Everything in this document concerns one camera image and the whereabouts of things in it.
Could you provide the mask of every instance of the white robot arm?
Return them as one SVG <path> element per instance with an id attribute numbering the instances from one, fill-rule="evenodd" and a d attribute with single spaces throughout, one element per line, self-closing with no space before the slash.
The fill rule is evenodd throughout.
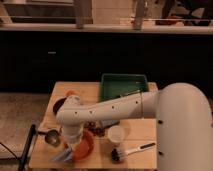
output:
<path id="1" fill-rule="evenodd" d="M 159 171 L 213 171 L 213 126 L 208 100 L 196 87 L 176 83 L 161 91 L 145 92 L 94 105 L 67 98 L 57 114 L 64 133 L 79 142 L 82 123 L 107 119 L 157 120 Z"/>

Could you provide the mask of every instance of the white cup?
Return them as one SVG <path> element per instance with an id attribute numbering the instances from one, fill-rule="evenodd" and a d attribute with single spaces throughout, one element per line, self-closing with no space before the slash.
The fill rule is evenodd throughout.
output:
<path id="1" fill-rule="evenodd" d="M 121 126 L 112 126 L 109 128 L 107 137 L 114 146 L 119 146 L 125 138 L 125 131 Z"/>

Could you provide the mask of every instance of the brush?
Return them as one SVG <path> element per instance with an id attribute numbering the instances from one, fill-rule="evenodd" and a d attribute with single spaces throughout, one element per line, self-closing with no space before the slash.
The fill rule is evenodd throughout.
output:
<path id="1" fill-rule="evenodd" d="M 127 150 L 123 150 L 122 148 L 117 147 L 112 150 L 111 158 L 115 162 L 122 162 L 122 161 L 124 161 L 124 159 L 126 158 L 127 155 L 135 153 L 135 152 L 148 150 L 151 147 L 153 147 L 154 145 L 155 145 L 155 143 L 149 143 L 149 144 L 141 145 L 137 148 L 127 149 Z"/>

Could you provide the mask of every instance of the floor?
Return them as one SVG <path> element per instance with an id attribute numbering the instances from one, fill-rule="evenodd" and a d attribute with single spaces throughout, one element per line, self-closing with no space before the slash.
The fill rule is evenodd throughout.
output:
<path id="1" fill-rule="evenodd" d="M 0 141 L 21 156 L 31 124 L 42 121 L 50 95 L 0 93 Z M 0 170 L 16 171 L 17 161 L 0 146 Z"/>

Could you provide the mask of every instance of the plastic tray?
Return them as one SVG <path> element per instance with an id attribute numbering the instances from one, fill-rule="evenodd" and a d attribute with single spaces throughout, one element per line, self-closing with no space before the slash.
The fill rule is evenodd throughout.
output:
<path id="1" fill-rule="evenodd" d="M 145 75 L 103 74 L 101 78 L 100 100 L 106 101 L 135 91 L 149 91 Z"/>

